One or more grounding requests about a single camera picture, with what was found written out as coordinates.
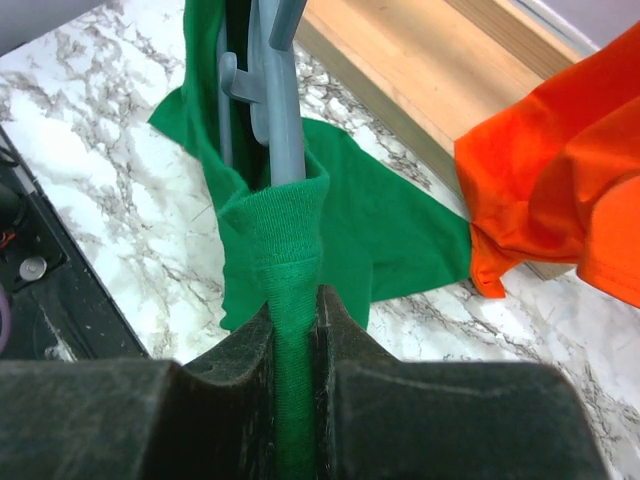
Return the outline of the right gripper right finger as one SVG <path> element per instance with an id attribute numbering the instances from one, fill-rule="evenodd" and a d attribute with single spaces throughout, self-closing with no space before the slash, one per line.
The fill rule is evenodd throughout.
<path id="1" fill-rule="evenodd" d="M 403 362 L 317 294 L 312 328 L 321 479 L 604 479 L 574 388 L 531 362 Z"/>

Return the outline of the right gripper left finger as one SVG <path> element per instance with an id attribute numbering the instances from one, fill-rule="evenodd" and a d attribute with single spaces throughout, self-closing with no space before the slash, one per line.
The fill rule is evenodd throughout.
<path id="1" fill-rule="evenodd" d="M 186 365 L 5 361 L 5 479 L 271 479 L 273 326 L 261 309 Z"/>

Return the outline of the green t shirt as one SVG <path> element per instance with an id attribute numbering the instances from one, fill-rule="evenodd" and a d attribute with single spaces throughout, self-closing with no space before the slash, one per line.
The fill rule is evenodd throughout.
<path id="1" fill-rule="evenodd" d="M 311 350 L 320 285 L 334 287 L 356 323 L 372 303 L 446 286 L 470 274 L 468 223 L 362 150 L 350 135 L 303 119 L 306 176 L 268 182 L 269 152 L 250 130 L 248 108 L 230 106 L 233 163 L 219 131 L 216 49 L 229 28 L 247 47 L 246 1 L 189 1 L 184 8 L 183 84 L 151 125 L 202 165 L 224 246 L 224 318 L 235 330 L 267 306 L 275 333 L 275 471 L 316 475 Z"/>

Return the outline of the blue grey plastic hanger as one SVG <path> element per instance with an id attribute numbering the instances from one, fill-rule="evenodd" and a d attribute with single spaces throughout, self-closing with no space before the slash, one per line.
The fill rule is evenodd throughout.
<path id="1" fill-rule="evenodd" d="M 216 44 L 220 151 L 233 165 L 231 102 L 250 106 L 255 140 L 269 149 L 273 186 L 306 178 L 302 120 L 293 40 L 305 0 L 258 0 L 249 3 L 247 68 L 238 67 L 228 49 L 229 14 L 222 15 Z"/>

